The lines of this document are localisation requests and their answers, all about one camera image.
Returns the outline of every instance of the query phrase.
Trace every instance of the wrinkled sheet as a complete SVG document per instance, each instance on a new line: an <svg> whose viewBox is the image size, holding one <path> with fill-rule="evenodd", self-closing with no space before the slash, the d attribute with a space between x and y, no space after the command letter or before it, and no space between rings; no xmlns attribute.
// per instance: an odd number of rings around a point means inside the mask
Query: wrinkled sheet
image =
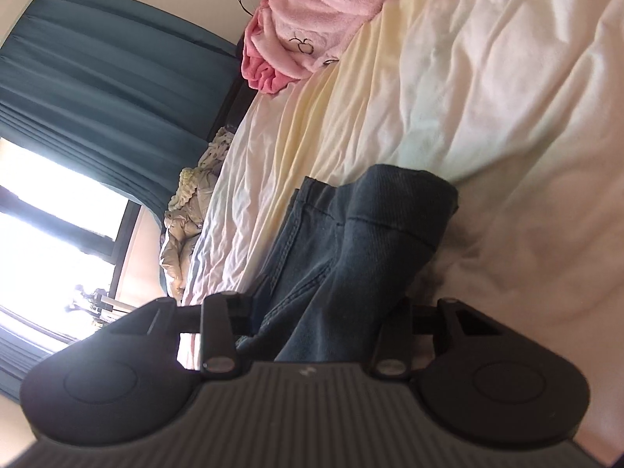
<svg viewBox="0 0 624 468"><path fill-rule="evenodd" d="M624 0L386 0L339 64L260 95L234 139L185 304L244 290L305 175L374 163L460 191L429 270L454 296L578 365L578 442L624 450ZM197 356L191 339L181 356Z"/></svg>

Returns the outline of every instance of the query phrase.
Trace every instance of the window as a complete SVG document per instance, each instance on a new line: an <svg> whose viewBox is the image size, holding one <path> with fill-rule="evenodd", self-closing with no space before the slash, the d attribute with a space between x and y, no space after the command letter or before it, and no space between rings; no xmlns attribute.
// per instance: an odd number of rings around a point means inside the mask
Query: window
<svg viewBox="0 0 624 468"><path fill-rule="evenodd" d="M114 296L139 206L6 140L0 185L0 307L69 338L92 334L93 317L67 307L76 286Z"/></svg>

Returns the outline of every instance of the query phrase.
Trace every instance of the black mount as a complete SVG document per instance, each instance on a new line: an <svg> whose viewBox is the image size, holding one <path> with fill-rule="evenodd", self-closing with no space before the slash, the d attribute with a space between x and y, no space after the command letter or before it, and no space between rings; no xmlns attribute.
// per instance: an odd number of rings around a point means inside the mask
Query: black mount
<svg viewBox="0 0 624 468"><path fill-rule="evenodd" d="M254 290L209 296L179 308L155 300L37 365L21 388L40 434L71 445L112 445L146 436L192 403L206 381L246 374L236 353L253 336ZM180 333L200 334L200 371L177 362ZM412 370L414 334L433 335L436 359ZM402 300L379 332L366 368L409 386L438 424L502 449L534 449L571 438L589 388L570 362L456 300Z"/></svg>

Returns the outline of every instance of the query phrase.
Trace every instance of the pink fleece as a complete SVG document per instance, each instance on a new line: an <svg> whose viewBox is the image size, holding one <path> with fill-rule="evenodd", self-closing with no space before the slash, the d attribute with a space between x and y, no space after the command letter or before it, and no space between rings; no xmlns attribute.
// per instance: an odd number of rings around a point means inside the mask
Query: pink fleece
<svg viewBox="0 0 624 468"><path fill-rule="evenodd" d="M245 28L243 77L277 93L338 61L384 0L263 0Z"/></svg>

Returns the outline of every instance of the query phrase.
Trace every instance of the teal curtain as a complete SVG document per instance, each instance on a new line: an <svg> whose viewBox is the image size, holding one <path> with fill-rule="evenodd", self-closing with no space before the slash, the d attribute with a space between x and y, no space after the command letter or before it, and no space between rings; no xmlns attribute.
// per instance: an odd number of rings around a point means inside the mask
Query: teal curtain
<svg viewBox="0 0 624 468"><path fill-rule="evenodd" d="M161 219L238 74L233 44L135 0L33 0L0 48L0 137Z"/></svg>
<svg viewBox="0 0 624 468"><path fill-rule="evenodd" d="M21 328L21 333L11 328ZM29 328L0 312L0 394L19 402L22 380L35 365L52 354L27 339Z"/></svg>

